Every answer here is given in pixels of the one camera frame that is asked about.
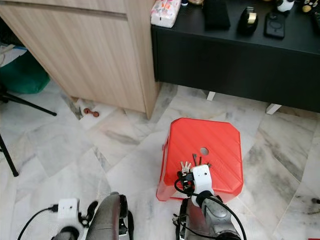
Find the tissue box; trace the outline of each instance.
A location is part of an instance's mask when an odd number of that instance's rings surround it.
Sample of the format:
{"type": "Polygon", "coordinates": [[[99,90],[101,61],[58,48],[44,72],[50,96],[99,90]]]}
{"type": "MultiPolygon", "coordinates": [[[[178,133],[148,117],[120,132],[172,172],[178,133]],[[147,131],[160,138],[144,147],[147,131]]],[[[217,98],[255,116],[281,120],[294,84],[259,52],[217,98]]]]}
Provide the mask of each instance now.
{"type": "Polygon", "coordinates": [[[181,0],[157,0],[151,10],[151,24],[172,28],[175,24],[181,0]]]}

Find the black stand leg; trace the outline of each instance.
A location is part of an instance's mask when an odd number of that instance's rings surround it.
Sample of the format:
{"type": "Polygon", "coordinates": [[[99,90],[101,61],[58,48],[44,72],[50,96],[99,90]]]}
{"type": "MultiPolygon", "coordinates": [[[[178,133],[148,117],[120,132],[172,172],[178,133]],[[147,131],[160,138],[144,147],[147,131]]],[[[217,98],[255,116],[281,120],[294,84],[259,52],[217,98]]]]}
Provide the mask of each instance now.
{"type": "Polygon", "coordinates": [[[2,98],[3,99],[8,99],[8,100],[13,101],[13,102],[16,102],[18,104],[23,104],[23,105],[30,106],[32,108],[38,109],[38,110],[43,111],[43,112],[45,112],[47,114],[50,114],[52,116],[57,116],[57,114],[55,112],[53,112],[53,111],[49,111],[49,110],[47,110],[47,109],[45,109],[43,107],[35,105],[35,104],[33,104],[33,103],[29,102],[29,101],[23,100],[23,99],[21,99],[21,98],[19,98],[17,96],[11,95],[11,94],[9,94],[7,92],[2,94],[2,98]]]}
{"type": "Polygon", "coordinates": [[[6,161],[7,161],[8,164],[9,164],[9,167],[11,168],[11,171],[12,171],[12,173],[13,173],[13,176],[14,176],[14,177],[19,176],[19,173],[17,172],[14,163],[12,162],[12,159],[11,159],[11,157],[10,157],[10,154],[9,154],[8,150],[7,150],[7,147],[6,147],[6,145],[5,145],[5,142],[4,142],[4,140],[2,139],[2,137],[1,137],[1,134],[0,134],[0,148],[1,148],[1,152],[3,152],[3,154],[4,154],[4,157],[5,157],[6,161]]]}

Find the black table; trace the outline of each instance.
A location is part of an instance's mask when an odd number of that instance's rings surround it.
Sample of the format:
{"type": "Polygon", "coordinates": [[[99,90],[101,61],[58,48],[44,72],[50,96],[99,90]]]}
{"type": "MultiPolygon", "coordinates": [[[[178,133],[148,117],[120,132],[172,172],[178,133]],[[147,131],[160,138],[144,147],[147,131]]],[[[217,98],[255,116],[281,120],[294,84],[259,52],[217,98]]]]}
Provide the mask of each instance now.
{"type": "Polygon", "coordinates": [[[155,79],[238,97],[320,112],[320,34],[296,3],[283,40],[265,37],[275,3],[227,0],[229,30],[206,30],[200,6],[181,6],[172,28],[152,26],[155,79]],[[245,7],[259,22],[252,36],[237,33],[245,7]]]}

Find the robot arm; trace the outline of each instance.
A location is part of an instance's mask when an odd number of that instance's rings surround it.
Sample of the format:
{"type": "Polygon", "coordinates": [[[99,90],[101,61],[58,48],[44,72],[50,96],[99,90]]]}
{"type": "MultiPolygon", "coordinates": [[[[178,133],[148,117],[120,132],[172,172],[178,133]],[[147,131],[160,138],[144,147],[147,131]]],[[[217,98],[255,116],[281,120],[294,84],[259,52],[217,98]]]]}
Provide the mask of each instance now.
{"type": "Polygon", "coordinates": [[[182,201],[179,217],[174,219],[175,223],[180,222],[179,228],[183,225],[180,239],[204,240],[207,236],[219,240],[241,240],[231,222],[231,213],[219,203],[208,199],[211,197],[222,203],[219,196],[214,196],[209,167],[195,166],[189,173],[179,172],[178,176],[183,189],[188,190],[189,196],[192,196],[182,201]]]}
{"type": "Polygon", "coordinates": [[[95,213],[97,206],[98,202],[94,201],[88,207],[87,215],[81,216],[78,199],[60,200],[59,233],[51,240],[79,240],[84,228],[88,228],[86,240],[133,240],[133,216],[128,211],[126,196],[113,192],[101,202],[95,213]]]}

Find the cabinet door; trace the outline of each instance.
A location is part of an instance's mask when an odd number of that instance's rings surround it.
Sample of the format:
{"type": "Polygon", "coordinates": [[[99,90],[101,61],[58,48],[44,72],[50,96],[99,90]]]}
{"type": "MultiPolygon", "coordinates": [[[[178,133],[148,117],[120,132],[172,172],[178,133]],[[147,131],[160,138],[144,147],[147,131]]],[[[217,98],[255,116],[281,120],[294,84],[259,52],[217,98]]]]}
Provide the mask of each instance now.
{"type": "Polygon", "coordinates": [[[126,13],[124,0],[5,0],[7,3],[26,3],[126,13]]]}
{"type": "Polygon", "coordinates": [[[146,111],[125,17],[14,5],[0,15],[70,96],[146,111]]]}

